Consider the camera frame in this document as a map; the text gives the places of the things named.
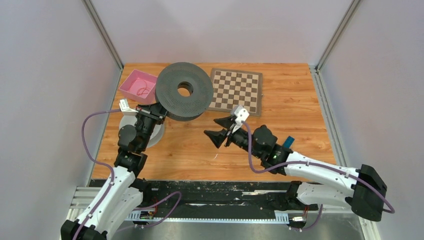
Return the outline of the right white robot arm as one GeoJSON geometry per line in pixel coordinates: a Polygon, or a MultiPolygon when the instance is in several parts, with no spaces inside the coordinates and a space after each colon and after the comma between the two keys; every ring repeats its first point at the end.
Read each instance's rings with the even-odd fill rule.
{"type": "Polygon", "coordinates": [[[256,174],[271,173],[300,177],[312,183],[294,183],[285,195],[292,209],[301,205],[331,205],[351,209],[359,217],[379,222],[384,212],[395,210],[386,199],[387,185],[376,169],[362,164],[360,168],[334,165],[307,157],[277,143],[278,138],[266,125],[251,131],[246,121],[234,116],[216,118],[222,130],[204,130],[216,148],[235,144],[247,152],[250,169],[256,174]]]}

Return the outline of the white cable spool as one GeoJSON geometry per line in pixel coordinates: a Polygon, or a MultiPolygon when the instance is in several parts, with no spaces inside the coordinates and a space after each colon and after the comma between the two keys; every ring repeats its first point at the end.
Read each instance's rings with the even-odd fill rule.
{"type": "MultiPolygon", "coordinates": [[[[135,126],[136,122],[137,122],[137,118],[135,116],[124,115],[119,122],[119,128],[122,128],[126,125],[135,126]]],[[[156,145],[161,140],[161,138],[163,137],[164,132],[165,132],[165,125],[164,124],[160,124],[160,125],[156,124],[154,129],[153,129],[153,132],[150,136],[149,142],[147,144],[147,148],[151,148],[154,145],[156,145]]]]}

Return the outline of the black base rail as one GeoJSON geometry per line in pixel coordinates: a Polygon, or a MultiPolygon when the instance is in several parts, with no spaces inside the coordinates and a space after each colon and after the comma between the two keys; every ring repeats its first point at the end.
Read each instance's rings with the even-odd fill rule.
{"type": "Polygon", "coordinates": [[[302,213],[306,206],[295,198],[289,182],[140,180],[132,184],[144,192],[142,207],[173,192],[157,207],[156,217],[188,219],[271,219],[275,211],[302,213]]]}

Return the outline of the black cable spool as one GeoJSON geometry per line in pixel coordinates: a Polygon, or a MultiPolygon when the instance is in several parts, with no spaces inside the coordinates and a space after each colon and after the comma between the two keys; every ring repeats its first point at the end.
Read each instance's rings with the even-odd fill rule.
{"type": "Polygon", "coordinates": [[[166,66],[158,75],[155,98],[175,121],[187,122],[201,116],[210,106],[214,95],[209,75],[189,62],[166,66]]]}

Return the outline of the wooden chessboard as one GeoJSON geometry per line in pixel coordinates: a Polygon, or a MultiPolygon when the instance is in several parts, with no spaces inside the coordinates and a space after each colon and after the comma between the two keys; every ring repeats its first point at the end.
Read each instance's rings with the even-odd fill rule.
{"type": "Polygon", "coordinates": [[[261,116],[262,73],[213,68],[210,79],[213,85],[213,98],[208,108],[210,111],[229,113],[235,106],[241,105],[251,116],[261,116]]]}

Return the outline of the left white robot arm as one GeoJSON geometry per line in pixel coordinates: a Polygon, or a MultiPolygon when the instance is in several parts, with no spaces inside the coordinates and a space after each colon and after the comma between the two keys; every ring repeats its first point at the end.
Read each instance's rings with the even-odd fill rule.
{"type": "Polygon", "coordinates": [[[147,207],[153,193],[137,188],[137,179],[147,155],[144,153],[155,126],[163,124],[168,111],[159,103],[120,109],[134,115],[136,122],[118,132],[118,154],[114,166],[106,165],[110,175],[88,207],[73,221],[66,220],[60,229],[63,240],[109,240],[138,205],[147,207]]]}

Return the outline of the pink plastic box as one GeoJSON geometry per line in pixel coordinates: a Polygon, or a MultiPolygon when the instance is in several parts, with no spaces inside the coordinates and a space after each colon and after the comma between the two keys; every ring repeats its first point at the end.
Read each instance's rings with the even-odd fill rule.
{"type": "Polygon", "coordinates": [[[134,69],[118,90],[122,95],[142,105],[149,105],[155,99],[158,77],[147,72],[134,69]]]}

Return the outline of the blue toy brick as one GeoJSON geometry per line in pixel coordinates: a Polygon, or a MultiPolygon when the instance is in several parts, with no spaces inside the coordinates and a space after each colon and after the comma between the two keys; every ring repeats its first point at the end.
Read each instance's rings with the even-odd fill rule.
{"type": "Polygon", "coordinates": [[[292,144],[294,143],[294,141],[295,141],[295,139],[292,136],[289,135],[286,138],[286,140],[284,141],[284,143],[282,144],[282,146],[284,148],[288,148],[289,149],[292,146],[292,144]]]}

